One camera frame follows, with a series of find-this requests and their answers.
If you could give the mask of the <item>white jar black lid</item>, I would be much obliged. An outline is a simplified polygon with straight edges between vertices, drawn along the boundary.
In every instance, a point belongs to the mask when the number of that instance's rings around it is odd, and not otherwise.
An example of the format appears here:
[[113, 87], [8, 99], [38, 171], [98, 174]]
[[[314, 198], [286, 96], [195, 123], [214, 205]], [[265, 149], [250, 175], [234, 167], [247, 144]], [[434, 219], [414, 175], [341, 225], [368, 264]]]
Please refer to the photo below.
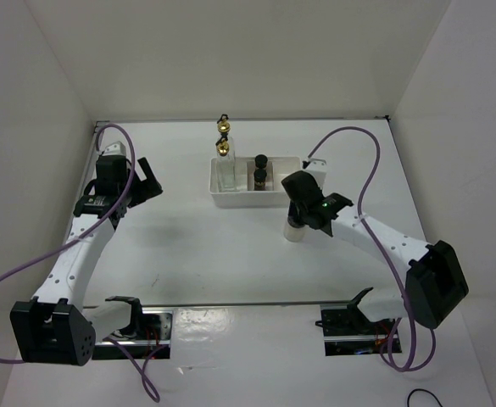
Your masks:
[[304, 239], [307, 226], [295, 216], [289, 215], [284, 225], [283, 236], [291, 243], [299, 243]]

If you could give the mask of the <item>small spice jar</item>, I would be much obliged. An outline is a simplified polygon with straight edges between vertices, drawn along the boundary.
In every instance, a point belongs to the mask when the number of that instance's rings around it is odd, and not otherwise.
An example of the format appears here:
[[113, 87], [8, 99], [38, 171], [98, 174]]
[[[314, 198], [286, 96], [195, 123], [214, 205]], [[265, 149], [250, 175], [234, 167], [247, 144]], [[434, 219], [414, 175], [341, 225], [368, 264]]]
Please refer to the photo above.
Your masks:
[[253, 173], [253, 179], [254, 179], [254, 191], [264, 191], [267, 180], [266, 169], [257, 168]]
[[268, 165], [268, 157], [264, 154], [258, 154], [254, 158], [254, 164], [257, 169], [265, 170]]

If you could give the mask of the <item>glass oil bottle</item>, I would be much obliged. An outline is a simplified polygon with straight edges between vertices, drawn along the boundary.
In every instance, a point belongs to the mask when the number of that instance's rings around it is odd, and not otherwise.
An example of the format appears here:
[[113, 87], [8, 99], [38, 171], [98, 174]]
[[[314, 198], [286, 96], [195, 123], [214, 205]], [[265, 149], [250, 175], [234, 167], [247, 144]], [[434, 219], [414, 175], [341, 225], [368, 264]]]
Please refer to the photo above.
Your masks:
[[236, 155], [231, 137], [222, 135], [216, 143], [217, 161], [216, 174], [221, 192], [235, 192], [236, 184]]
[[219, 145], [220, 143], [227, 141], [229, 139], [231, 125], [229, 123], [228, 114], [222, 114], [221, 117], [217, 120], [216, 124], [219, 133], [219, 138], [215, 145]]

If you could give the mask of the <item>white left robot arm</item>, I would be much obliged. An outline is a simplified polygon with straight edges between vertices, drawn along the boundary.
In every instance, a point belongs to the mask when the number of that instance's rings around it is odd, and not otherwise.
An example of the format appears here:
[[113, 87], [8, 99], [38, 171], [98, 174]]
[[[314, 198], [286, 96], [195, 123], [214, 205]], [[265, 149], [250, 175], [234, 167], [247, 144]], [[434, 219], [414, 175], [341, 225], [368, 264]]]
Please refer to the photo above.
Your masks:
[[96, 176], [75, 204], [68, 248], [29, 301], [18, 301], [10, 321], [26, 363], [84, 365], [97, 343], [114, 332], [133, 339], [145, 331], [136, 297], [112, 296], [82, 311], [87, 286], [108, 242], [128, 209], [163, 191], [145, 158], [141, 179], [122, 153], [104, 153]]

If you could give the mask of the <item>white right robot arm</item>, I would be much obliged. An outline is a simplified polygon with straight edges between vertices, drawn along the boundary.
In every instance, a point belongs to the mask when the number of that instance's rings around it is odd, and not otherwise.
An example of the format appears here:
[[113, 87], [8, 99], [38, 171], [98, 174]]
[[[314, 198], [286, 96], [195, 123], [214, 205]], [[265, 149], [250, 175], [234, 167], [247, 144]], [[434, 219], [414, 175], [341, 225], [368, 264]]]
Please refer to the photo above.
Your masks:
[[367, 289], [354, 299], [348, 324], [368, 332], [378, 321], [412, 316], [436, 329], [468, 294], [454, 248], [407, 237], [373, 217], [360, 213], [349, 198], [325, 196], [309, 172], [299, 170], [281, 181], [298, 211], [300, 223], [352, 244], [396, 272], [398, 288]]

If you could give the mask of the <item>white divided plastic tray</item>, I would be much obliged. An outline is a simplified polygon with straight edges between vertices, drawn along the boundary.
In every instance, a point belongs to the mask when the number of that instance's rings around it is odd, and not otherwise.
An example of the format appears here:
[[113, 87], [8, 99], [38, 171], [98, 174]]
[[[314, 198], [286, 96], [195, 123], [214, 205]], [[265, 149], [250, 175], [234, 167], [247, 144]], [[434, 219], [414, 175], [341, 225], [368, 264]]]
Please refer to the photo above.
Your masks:
[[268, 157], [265, 189], [254, 189], [255, 157], [236, 158], [236, 190], [222, 192], [220, 190], [217, 158], [210, 161], [209, 193], [217, 207], [222, 209], [236, 208], [286, 208], [289, 198], [281, 181], [298, 170], [301, 170], [301, 158], [295, 156]]

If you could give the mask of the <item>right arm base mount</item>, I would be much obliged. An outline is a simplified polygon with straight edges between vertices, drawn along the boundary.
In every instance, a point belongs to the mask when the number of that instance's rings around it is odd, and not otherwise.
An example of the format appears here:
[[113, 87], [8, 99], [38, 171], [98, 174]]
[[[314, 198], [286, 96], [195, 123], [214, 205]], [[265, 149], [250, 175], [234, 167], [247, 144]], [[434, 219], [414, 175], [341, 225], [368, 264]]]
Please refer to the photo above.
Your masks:
[[368, 321], [360, 312], [346, 305], [323, 305], [315, 326], [323, 334], [326, 356], [379, 354], [386, 345], [394, 319]]

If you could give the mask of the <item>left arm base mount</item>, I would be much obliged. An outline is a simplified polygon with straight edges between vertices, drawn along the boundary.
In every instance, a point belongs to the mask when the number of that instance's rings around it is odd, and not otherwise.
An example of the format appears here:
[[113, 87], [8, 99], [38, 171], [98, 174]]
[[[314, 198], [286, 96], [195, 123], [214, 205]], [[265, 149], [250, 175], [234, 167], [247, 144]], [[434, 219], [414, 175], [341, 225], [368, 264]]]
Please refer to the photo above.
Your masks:
[[[111, 337], [124, 347], [136, 361], [144, 361], [150, 354], [153, 360], [170, 358], [174, 310], [163, 307], [143, 307], [142, 328], [133, 333], [111, 332]], [[96, 343], [93, 360], [127, 360], [114, 344], [106, 341]]]

